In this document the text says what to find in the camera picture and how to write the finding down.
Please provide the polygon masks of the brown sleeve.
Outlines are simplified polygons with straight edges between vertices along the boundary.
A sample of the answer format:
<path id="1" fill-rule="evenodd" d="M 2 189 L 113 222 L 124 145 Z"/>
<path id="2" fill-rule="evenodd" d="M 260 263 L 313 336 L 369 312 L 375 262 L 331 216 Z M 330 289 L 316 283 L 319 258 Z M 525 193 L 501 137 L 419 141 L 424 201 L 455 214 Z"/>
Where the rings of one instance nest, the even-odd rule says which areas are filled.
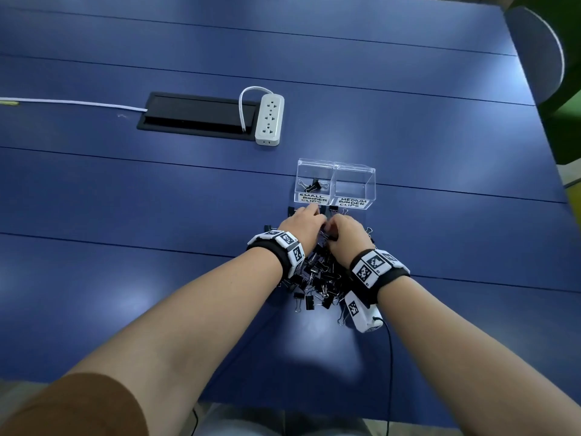
<path id="1" fill-rule="evenodd" d="M 130 391 L 106 375 L 65 375 L 0 425 L 0 436 L 149 436 Z"/>

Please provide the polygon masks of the grey trousers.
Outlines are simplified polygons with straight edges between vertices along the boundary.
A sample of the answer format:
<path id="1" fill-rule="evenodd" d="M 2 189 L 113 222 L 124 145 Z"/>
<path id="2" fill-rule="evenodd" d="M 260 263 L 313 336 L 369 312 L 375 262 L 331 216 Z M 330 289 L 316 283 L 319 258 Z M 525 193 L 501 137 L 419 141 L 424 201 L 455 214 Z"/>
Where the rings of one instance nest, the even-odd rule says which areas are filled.
<path id="1" fill-rule="evenodd" d="M 362 418 L 213 403 L 192 436 L 376 436 Z"/>

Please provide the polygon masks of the white power strip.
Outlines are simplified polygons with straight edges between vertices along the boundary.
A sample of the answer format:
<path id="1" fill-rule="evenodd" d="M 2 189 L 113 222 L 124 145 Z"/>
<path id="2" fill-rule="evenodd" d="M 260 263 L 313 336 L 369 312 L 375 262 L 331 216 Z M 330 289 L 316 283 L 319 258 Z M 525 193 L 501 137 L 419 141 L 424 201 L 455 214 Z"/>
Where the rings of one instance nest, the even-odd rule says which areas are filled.
<path id="1" fill-rule="evenodd" d="M 263 95 L 258 109 L 255 141 L 262 146 L 278 146 L 281 138 L 285 99 L 279 94 Z"/>

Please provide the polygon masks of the clear plastic box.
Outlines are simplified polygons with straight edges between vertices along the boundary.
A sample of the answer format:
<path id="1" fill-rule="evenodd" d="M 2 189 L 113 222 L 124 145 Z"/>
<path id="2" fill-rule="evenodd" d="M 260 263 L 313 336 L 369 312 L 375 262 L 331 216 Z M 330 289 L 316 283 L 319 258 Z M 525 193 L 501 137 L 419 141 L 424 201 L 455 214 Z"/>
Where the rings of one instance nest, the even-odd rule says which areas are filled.
<path id="1" fill-rule="evenodd" d="M 330 205 L 340 209 L 367 210 L 376 199 L 376 169 L 336 162 L 330 180 Z"/>
<path id="2" fill-rule="evenodd" d="M 328 190 L 309 192 L 306 190 L 314 179 L 328 181 Z M 296 169 L 294 185 L 294 202 L 300 204 L 315 203 L 321 206 L 329 206 L 335 195 L 335 164 L 330 161 L 311 159 L 299 159 Z"/>

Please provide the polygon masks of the person's right hand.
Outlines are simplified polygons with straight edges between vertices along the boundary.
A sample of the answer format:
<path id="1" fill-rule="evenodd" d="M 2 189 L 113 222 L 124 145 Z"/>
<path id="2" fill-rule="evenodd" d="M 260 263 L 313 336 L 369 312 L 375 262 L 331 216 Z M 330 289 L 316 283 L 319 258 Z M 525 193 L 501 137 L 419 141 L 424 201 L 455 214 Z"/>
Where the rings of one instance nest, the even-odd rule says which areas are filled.
<path id="1" fill-rule="evenodd" d="M 349 269 L 351 263 L 363 251 L 374 249 L 375 246 L 366 229 L 357 220 L 348 215 L 342 215 L 339 226 L 339 237 L 336 242 L 328 242 L 327 246 L 336 261 Z"/>

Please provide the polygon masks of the pile of black binder clips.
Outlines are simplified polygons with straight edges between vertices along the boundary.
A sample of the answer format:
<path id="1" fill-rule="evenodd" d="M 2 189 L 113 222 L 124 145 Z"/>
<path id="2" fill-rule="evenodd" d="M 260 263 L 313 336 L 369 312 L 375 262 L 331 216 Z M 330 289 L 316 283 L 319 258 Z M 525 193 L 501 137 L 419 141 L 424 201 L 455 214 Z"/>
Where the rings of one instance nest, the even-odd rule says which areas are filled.
<path id="1" fill-rule="evenodd" d="M 347 285 L 345 280 L 349 271 L 338 264 L 326 243 L 323 226 L 318 234 L 317 244 L 306 256 L 301 270 L 291 279 L 282 278 L 281 286 L 294 297 L 296 313 L 312 312 L 316 308 L 338 308 L 338 325 L 355 329 L 351 318 L 345 312 L 343 302 Z M 383 319 L 381 323 L 380 328 L 386 326 Z"/>

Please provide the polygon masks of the black wristband with marker tags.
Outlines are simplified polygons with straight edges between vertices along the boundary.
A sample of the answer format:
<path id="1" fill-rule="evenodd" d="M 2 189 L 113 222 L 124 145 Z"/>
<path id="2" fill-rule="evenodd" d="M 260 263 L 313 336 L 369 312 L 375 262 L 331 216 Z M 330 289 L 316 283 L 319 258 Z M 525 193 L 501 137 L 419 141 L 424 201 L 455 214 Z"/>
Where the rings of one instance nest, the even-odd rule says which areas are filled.
<path id="1" fill-rule="evenodd" d="M 282 278 L 291 279 L 301 270 L 306 254 L 301 242 L 290 232 L 282 230 L 269 230 L 255 235 L 246 247 L 263 248 L 272 252 L 282 266 Z"/>
<path id="2" fill-rule="evenodd" d="M 399 277 L 410 275 L 409 269 L 385 250 L 364 250 L 354 258 L 345 280 L 343 302 L 358 332 L 371 332 L 381 327 L 379 290 Z"/>

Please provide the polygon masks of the person's left hand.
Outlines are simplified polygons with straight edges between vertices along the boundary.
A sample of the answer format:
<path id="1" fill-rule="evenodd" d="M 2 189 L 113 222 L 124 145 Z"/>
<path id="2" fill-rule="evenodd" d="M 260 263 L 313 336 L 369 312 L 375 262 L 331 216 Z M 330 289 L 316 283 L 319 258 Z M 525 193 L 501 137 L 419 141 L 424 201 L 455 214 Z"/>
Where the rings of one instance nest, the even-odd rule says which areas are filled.
<path id="1" fill-rule="evenodd" d="M 309 206 L 318 206 L 315 203 L 309 204 Z M 301 243 L 302 248 L 306 256 L 308 256 L 317 244 L 318 234 L 321 228 L 301 228 L 293 223 L 293 216 L 288 217 L 286 220 L 281 222 L 278 227 L 279 230 L 289 232 L 297 238 Z"/>

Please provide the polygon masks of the person's left forearm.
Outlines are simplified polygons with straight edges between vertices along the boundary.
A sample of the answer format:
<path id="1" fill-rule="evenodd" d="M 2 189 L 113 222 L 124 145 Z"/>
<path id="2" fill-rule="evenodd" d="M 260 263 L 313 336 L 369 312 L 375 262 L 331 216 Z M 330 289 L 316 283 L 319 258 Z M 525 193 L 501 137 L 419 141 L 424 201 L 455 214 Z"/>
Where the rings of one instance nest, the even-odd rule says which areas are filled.
<path id="1" fill-rule="evenodd" d="M 281 278 L 272 252 L 249 249 L 150 308 L 66 375 L 118 381 L 139 403 L 150 436 L 175 435 Z"/>

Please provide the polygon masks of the person's right forearm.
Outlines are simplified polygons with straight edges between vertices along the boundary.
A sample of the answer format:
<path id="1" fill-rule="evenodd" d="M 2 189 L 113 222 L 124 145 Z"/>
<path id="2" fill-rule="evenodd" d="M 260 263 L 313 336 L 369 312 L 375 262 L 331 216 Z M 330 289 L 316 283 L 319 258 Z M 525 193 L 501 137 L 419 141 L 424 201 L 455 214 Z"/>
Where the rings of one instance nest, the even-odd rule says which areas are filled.
<path id="1" fill-rule="evenodd" d="M 379 308 L 469 436 L 581 436 L 581 407 L 530 364 L 410 277 Z"/>

